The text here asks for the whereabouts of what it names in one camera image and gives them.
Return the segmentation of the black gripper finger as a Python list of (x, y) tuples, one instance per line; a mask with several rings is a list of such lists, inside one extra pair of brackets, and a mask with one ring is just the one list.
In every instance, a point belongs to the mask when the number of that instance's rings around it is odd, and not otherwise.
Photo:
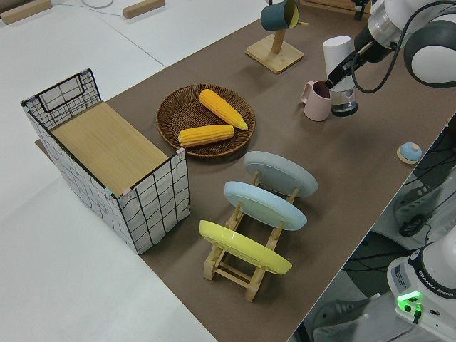
[(334, 88), (359, 67), (360, 53), (350, 53), (327, 76), (327, 88)]

